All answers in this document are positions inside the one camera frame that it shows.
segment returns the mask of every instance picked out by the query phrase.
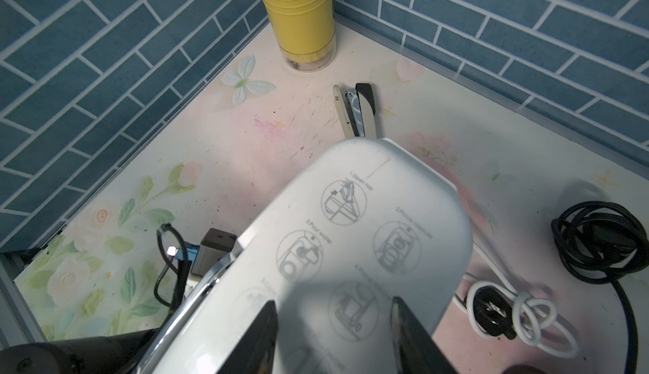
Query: flower print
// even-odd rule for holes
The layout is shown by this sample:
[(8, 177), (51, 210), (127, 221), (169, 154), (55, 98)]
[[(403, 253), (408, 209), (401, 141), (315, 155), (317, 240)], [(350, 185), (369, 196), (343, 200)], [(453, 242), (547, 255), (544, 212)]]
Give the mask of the flower print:
[(178, 184), (181, 186), (190, 186), (198, 182), (202, 175), (202, 165), (195, 161), (190, 161), (183, 166), (181, 174), (178, 177)]
[(232, 103), (235, 106), (246, 100), (248, 92), (254, 95), (263, 95), (275, 89), (275, 85), (268, 81), (251, 80), (250, 75), (254, 68), (255, 56), (249, 56), (239, 63), (237, 71), (228, 71), (221, 78), (223, 84), (235, 87), (232, 95)]
[(89, 278), (88, 263), (67, 257), (47, 281), (47, 293), (57, 306), (76, 305)]

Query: yellow cup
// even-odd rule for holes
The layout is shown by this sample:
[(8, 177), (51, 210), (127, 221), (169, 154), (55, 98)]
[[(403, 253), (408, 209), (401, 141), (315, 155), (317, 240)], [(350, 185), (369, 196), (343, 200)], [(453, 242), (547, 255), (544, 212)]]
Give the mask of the yellow cup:
[(314, 71), (336, 53), (334, 0), (263, 0), (288, 64)]

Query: white power cord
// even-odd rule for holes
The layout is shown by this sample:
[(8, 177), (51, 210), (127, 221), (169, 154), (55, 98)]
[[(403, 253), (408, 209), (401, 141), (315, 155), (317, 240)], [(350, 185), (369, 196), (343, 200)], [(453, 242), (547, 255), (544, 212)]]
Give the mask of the white power cord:
[[(466, 305), (458, 297), (457, 294), (455, 294), (455, 296), (453, 297), (453, 303), (455, 303), (455, 305), (457, 305), (462, 311), (464, 311), (464, 313), (468, 315), (468, 321), (471, 323), (473, 330), (475, 330), (478, 335), (486, 339), (494, 337), (480, 327), (478, 322), (476, 322), (475, 314), (473, 312), (473, 299), (475, 298), (476, 292), (481, 288), (493, 287), (499, 290), (507, 298), (514, 301), (514, 305), (512, 306), (511, 311), (513, 326), (516, 334), (523, 341), (523, 343), (529, 346), (539, 347), (545, 353), (551, 354), (555, 357), (577, 357), (577, 354), (579, 353), (579, 346), (577, 345), (577, 341), (575, 340), (574, 336), (572, 336), (572, 333), (570, 333), (570, 331), (565, 328), (565, 326), (557, 322), (556, 306), (548, 299), (535, 298), (527, 292), (519, 293), (507, 279), (505, 274), (500, 270), (500, 268), (498, 268), (493, 260), (491, 260), (491, 258), (487, 256), (487, 253), (485, 253), (485, 251), (480, 248), (480, 246), (475, 241), (473, 242), (473, 248), (476, 253), (479, 254), (484, 259), (484, 261), (487, 262), (491, 270), (496, 273), (499, 280), (502, 281), (502, 283), (505, 285), (505, 287), (503, 287), (496, 284), (495, 282), (479, 281), (470, 274), (464, 274), (463, 279), (472, 283), (471, 287), (466, 293)], [(539, 305), (547, 306), (550, 313), (545, 313), (543, 310), (538, 308)], [(523, 313), (525, 313), (525, 315), (527, 316), (529, 323), (522, 323), (521, 316)], [(554, 326), (561, 333), (563, 333), (566, 340), (568, 340), (568, 343), (570, 343), (569, 350), (564, 351), (553, 349), (552, 347), (541, 342), (541, 330), (549, 326)]]

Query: coiled black cable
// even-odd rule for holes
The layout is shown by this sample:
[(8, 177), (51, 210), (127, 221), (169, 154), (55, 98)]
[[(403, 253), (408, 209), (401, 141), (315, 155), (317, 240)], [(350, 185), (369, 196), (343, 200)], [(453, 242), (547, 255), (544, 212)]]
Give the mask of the coiled black cable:
[[(597, 212), (599, 210), (617, 214)], [(635, 374), (638, 332), (633, 308), (618, 280), (649, 265), (649, 241), (645, 229), (623, 206), (602, 201), (588, 201), (566, 209), (552, 221), (551, 227), (561, 263), (573, 277), (589, 284), (610, 283), (617, 292), (629, 337), (624, 372)], [(624, 265), (613, 267), (625, 260)], [(604, 276), (589, 277), (578, 269), (602, 272)]]

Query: black object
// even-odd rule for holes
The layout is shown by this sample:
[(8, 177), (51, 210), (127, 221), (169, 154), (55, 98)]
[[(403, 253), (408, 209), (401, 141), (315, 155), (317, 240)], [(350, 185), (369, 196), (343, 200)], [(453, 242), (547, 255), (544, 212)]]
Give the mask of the black object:
[(278, 328), (275, 301), (268, 301), (217, 374), (270, 374)]
[(392, 299), (390, 327), (398, 374), (457, 374), (400, 297)]
[[(599, 210), (617, 214), (597, 212)], [(611, 283), (617, 292), (629, 336), (624, 372), (634, 374), (638, 359), (638, 332), (633, 308), (618, 280), (649, 265), (649, 241), (645, 229), (623, 206), (602, 201), (574, 205), (553, 220), (550, 226), (561, 263), (573, 277), (589, 284)], [(622, 267), (612, 266), (629, 256), (631, 258)], [(604, 276), (592, 278), (577, 269), (602, 272)]]
[(217, 261), (232, 251), (236, 240), (235, 234), (211, 228), (200, 242), (191, 273), (200, 277), (205, 275)]
[(516, 338), (511, 305), (497, 289), (484, 287), (476, 291), (473, 298), (473, 314), (476, 322), (491, 336), (504, 334), (509, 340)]
[(153, 337), (156, 329), (111, 337), (32, 343), (0, 351), (2, 374), (114, 373)]

